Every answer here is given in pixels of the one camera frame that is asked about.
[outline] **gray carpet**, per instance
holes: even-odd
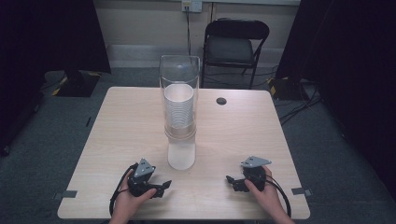
[[[261,76],[255,79],[254,89],[267,90],[262,83],[273,70],[259,70]],[[62,75],[47,73],[44,86]],[[249,81],[249,75],[211,78],[206,88],[244,89],[230,83]],[[90,98],[53,97],[56,85],[43,90],[45,97],[38,112],[10,145],[10,155],[0,158],[0,223],[103,222],[61,220],[57,217],[60,201],[52,198],[67,188],[106,91],[112,86],[158,87],[158,69],[114,68],[112,75],[102,75]],[[308,94],[314,93],[314,85],[304,87]],[[274,104],[282,117],[302,102]],[[322,103],[303,110],[282,127],[302,185],[313,192],[307,197],[311,217],[297,223],[396,222],[395,202],[370,165],[342,137],[336,120]]]

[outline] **black folding chair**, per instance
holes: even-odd
[[[222,18],[210,22],[205,29],[204,57],[201,76],[201,88],[205,82],[205,67],[252,68],[249,89],[253,85],[262,44],[270,33],[262,21]],[[252,40],[260,41],[254,50]]]

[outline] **wrist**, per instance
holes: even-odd
[[[114,213],[108,224],[126,224],[128,223],[128,221],[129,221],[128,217]]]

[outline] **electrical outlet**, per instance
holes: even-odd
[[[192,12],[192,1],[181,1],[181,11],[187,11],[186,8]]]
[[[189,12],[202,12],[202,1],[181,1],[181,11],[186,11],[186,8]]]

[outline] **chair backrest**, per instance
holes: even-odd
[[[263,39],[270,33],[262,21],[222,18],[210,22],[205,29],[205,38],[209,35],[243,39]]]

